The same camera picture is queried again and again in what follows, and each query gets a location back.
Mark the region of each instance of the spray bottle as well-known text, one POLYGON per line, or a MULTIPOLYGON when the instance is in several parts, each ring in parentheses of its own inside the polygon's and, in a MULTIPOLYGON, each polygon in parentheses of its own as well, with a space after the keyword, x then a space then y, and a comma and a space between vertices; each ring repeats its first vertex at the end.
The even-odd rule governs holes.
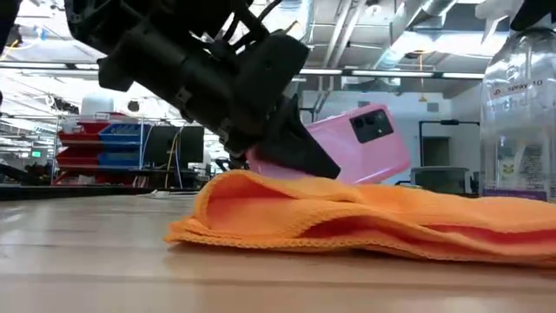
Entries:
MULTIPOLYGON (((524 0, 486 0, 483 42, 524 0)), ((482 196, 556 202, 556 33, 550 14, 511 31, 486 69, 481 91, 482 196)))

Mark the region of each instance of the computer monitor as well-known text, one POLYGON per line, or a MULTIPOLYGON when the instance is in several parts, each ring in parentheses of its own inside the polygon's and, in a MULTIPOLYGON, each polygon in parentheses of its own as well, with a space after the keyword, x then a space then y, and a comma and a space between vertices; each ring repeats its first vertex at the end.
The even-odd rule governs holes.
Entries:
POLYGON ((204 151, 205 130, 201 126, 153 126, 150 130, 145 147, 143 163, 154 163, 157 165, 168 163, 172 143, 175 135, 178 138, 175 150, 179 148, 179 159, 182 167, 187 167, 188 163, 201 163, 204 151))

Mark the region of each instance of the wooden table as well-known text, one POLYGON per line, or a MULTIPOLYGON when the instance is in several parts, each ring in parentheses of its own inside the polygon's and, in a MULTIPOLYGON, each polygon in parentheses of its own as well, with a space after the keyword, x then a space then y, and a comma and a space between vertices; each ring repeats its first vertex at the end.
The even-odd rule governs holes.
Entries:
POLYGON ((555 312, 556 274, 177 247, 191 199, 0 203, 0 312, 555 312))

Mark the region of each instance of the pink phone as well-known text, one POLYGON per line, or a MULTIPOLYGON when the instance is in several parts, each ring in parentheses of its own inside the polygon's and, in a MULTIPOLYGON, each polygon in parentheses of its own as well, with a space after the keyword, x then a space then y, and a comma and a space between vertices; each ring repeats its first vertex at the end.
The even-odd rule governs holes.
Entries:
MULTIPOLYGON (((410 166, 407 146, 392 123, 386 105, 369 104, 307 126, 309 133, 340 166, 344 183, 379 183, 410 166)), ((279 179, 309 176, 247 153, 252 171, 279 179)))

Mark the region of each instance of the orange microfiber cloth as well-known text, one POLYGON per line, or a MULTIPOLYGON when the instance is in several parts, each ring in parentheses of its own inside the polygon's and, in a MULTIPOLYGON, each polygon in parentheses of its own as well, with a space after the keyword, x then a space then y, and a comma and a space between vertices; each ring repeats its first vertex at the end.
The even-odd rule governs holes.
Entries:
POLYGON ((556 206, 325 178, 283 181, 236 170, 208 183, 193 215, 172 223, 165 240, 553 266, 556 206))

